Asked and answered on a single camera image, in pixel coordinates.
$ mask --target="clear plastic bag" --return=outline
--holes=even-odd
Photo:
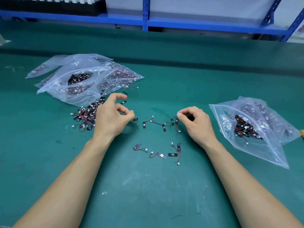
[[[82,55],[37,84],[41,86],[37,93],[47,92],[63,102],[87,106],[100,97],[102,80],[112,71],[112,67]]]
[[[73,54],[73,55],[55,55],[54,57],[51,57],[46,62],[42,63],[40,66],[32,70],[28,73],[26,78],[32,78],[37,77],[40,75],[43,75],[47,72],[50,72],[59,66],[64,66],[67,64],[72,63],[73,61],[77,61],[82,56],[88,56],[92,59],[99,60],[101,63],[112,61],[113,59],[102,56],[97,53],[90,53],[90,54]]]
[[[105,62],[104,65],[112,67],[113,70],[105,77],[101,84],[105,90],[102,96],[108,95],[120,88],[126,88],[128,85],[143,78],[138,73],[114,61]]]
[[[209,105],[214,113],[221,133],[236,148],[275,165],[289,169],[283,145],[300,136],[300,132],[283,119],[266,102],[256,98],[239,97],[237,100]],[[262,138],[243,138],[235,133],[238,115],[249,123]]]

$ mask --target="hand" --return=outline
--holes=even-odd
[[[194,116],[193,122],[187,118],[189,115]],[[203,110],[196,106],[188,107],[178,111],[177,117],[186,126],[190,137],[202,147],[217,141],[209,115]]]
[[[98,142],[106,138],[106,141],[112,142],[123,131],[126,124],[135,118],[133,110],[128,110],[123,105],[115,103],[117,99],[125,100],[127,96],[113,93],[104,104],[97,108],[93,134],[94,141]]]

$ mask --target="green anti-static mat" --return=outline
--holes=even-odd
[[[118,58],[115,61],[145,78],[135,83],[138,89],[127,90],[128,98],[124,106],[134,110],[139,120],[130,122],[108,149],[81,227],[240,227],[206,153],[188,136],[185,126],[178,124],[180,133],[170,125],[166,125],[167,131],[163,132],[160,125],[150,122],[147,122],[146,129],[142,128],[142,122],[151,119],[152,115],[155,122],[163,123],[175,119],[178,110],[193,105],[210,115],[216,136],[227,150],[304,222],[302,138],[284,146],[290,169],[278,167],[234,149],[219,132],[208,106],[210,103],[237,99],[240,95],[261,98],[298,129],[304,128],[301,120],[304,79],[298,75],[301,71],[300,61],[293,61],[293,68],[290,69],[294,71],[292,75],[287,75],[288,63],[281,62],[281,68],[275,69],[261,61],[264,56],[262,51],[254,49],[263,48],[272,59],[275,60],[277,56],[277,60],[283,61],[283,55],[275,53],[274,47],[277,47],[276,51],[288,51],[288,45],[220,38],[195,39],[190,36],[181,39],[178,35],[171,35],[170,41],[166,38],[168,35],[162,34],[154,36],[132,32],[131,37],[128,31],[94,29],[100,33],[98,37],[89,35],[88,31],[93,32],[92,29],[85,31],[87,28],[83,27],[72,27],[69,34],[60,27],[57,31],[50,30],[50,26],[43,24],[39,25],[40,31],[30,31],[32,25],[29,25],[29,29],[23,26],[19,23],[15,28],[11,25],[3,26],[3,36],[12,40],[12,43],[0,48],[0,105],[3,121],[0,139],[0,225],[13,225],[92,137],[93,131],[80,133],[77,127],[71,127],[75,122],[70,113],[77,107],[47,93],[36,94],[34,84],[45,78],[45,75],[24,79],[29,71],[51,57],[45,55],[51,46],[53,51],[71,54],[85,53],[88,44],[95,45],[95,50],[90,49],[88,52],[105,56],[112,53],[113,57]],[[109,36],[116,32],[120,36]],[[60,50],[58,42],[67,41],[67,37],[70,41],[74,40],[75,45],[75,37],[81,37],[85,45],[77,44],[75,48],[63,44]],[[197,40],[196,44],[191,43],[193,40]],[[177,48],[175,58],[186,63],[183,67],[174,63],[174,59],[170,65],[157,63],[156,55],[144,57],[140,54],[141,43],[151,51],[161,44],[162,48],[158,47],[159,56],[168,62],[172,50]],[[120,50],[111,50],[117,44],[125,46],[121,46]],[[220,65],[222,61],[225,64],[222,54],[226,53],[231,54],[226,59],[235,59],[234,64],[238,59],[247,68],[234,66],[233,62],[229,70],[224,69],[226,65],[220,69],[213,65],[201,65],[198,57],[202,56],[203,50],[209,53],[207,63],[216,61]],[[252,62],[245,62],[247,58],[240,54],[245,54],[246,50],[259,56],[254,60],[254,56],[248,55]],[[141,62],[140,56],[142,59],[148,57],[147,61]],[[187,56],[197,57],[196,66],[186,65]],[[251,64],[255,64],[256,68],[251,68]],[[149,149],[148,153],[133,151],[133,146],[138,142],[142,143],[142,148]],[[180,166],[176,163],[176,157],[149,158],[150,151],[165,155],[173,153],[171,142],[174,145],[181,143]]]

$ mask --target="workbench surface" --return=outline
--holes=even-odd
[[[234,149],[219,132],[208,104],[261,98],[298,129],[304,128],[302,89],[304,45],[208,38],[152,32],[97,29],[41,23],[0,22],[11,42],[0,47],[0,226],[12,226],[78,155],[93,131],[78,132],[68,105],[24,79],[55,54],[99,53],[145,78],[128,89],[125,104],[138,120],[112,143],[101,164],[81,227],[240,227],[206,153],[185,126],[142,121],[176,118],[197,106],[210,115],[226,149],[304,223],[304,141],[284,146],[290,169]],[[150,151],[177,158],[150,159],[133,151],[138,142]]]

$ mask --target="shelf rack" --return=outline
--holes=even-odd
[[[274,24],[274,12],[281,0],[274,0],[274,3],[262,22],[253,19],[150,12],[150,0],[143,0],[142,2],[142,11],[108,9],[107,14],[101,14],[97,17],[4,10],[0,10],[0,16],[5,18],[19,17],[74,22],[140,25],[143,27],[143,31],[148,31],[149,26],[156,26],[165,28],[268,34],[280,36],[281,42],[286,42],[304,19],[303,8],[288,29],[276,26]]]

